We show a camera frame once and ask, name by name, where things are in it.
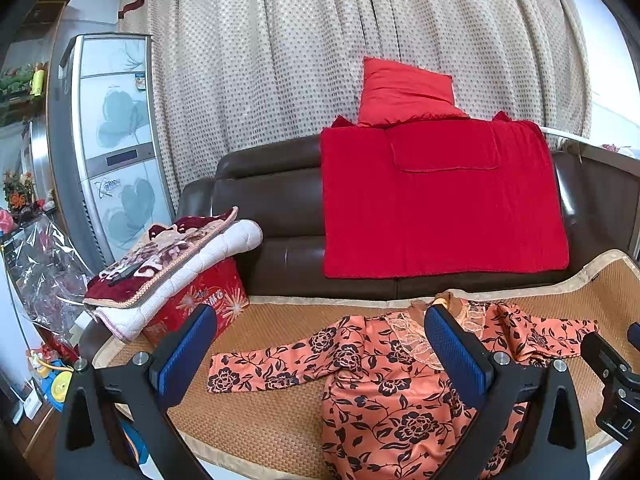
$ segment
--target red pillow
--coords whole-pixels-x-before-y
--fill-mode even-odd
[[[425,119],[468,118],[454,106],[451,76],[365,57],[358,126],[384,128]]]
[[[347,128],[348,126],[355,126],[355,124],[353,124],[350,120],[345,119],[341,115],[338,115],[331,125],[332,128]]]

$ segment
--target metal bolt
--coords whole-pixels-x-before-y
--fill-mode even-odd
[[[504,366],[509,364],[511,358],[504,352],[496,352],[494,354],[494,361],[497,362],[500,366]]]
[[[87,361],[84,357],[81,357],[74,363],[74,370],[76,372],[82,372],[88,367],[88,365],[89,361]]]
[[[559,372],[565,372],[566,371],[566,363],[564,361],[562,361],[562,359],[556,359],[554,361],[554,368],[556,370],[558,370]]]
[[[131,362],[136,366],[142,366],[149,361],[149,354],[146,352],[138,352],[131,358]]]

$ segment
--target blue gripper pad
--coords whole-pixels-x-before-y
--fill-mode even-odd
[[[216,311],[207,304],[201,304],[178,332],[162,339],[154,352],[156,360],[149,373],[152,386],[158,392],[158,405],[162,409],[180,404],[217,329]]]
[[[460,400],[467,406],[480,408],[494,376],[482,343],[474,334],[465,332],[441,305],[427,309],[424,332]]]
[[[633,323],[626,331],[626,340],[628,340],[636,350],[640,351],[640,323]]]

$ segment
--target brown leather sofa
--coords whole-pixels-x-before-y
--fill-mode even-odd
[[[258,222],[264,233],[262,245],[236,256],[250,295],[394,300],[432,296],[447,288],[481,292],[550,285],[574,275],[606,250],[617,248],[633,256],[638,252],[640,161],[588,145],[580,145],[579,150],[552,153],[570,247],[566,270],[463,272],[388,280],[326,278],[319,136],[224,156],[214,178],[185,187],[178,216],[209,216],[237,205],[239,218]],[[100,340],[109,335],[105,330],[92,323],[81,339],[83,355],[93,355]]]

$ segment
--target curtain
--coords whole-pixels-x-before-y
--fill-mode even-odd
[[[472,117],[588,137],[591,90],[572,0],[373,0],[383,56],[451,74]]]
[[[122,0],[151,34],[154,105],[172,200],[235,150],[356,119],[362,57],[380,55],[370,0]]]
[[[449,73],[472,117],[505,110],[588,136],[584,38],[572,0],[121,0],[151,34],[162,164],[180,190],[226,153],[357,115],[363,56]]]

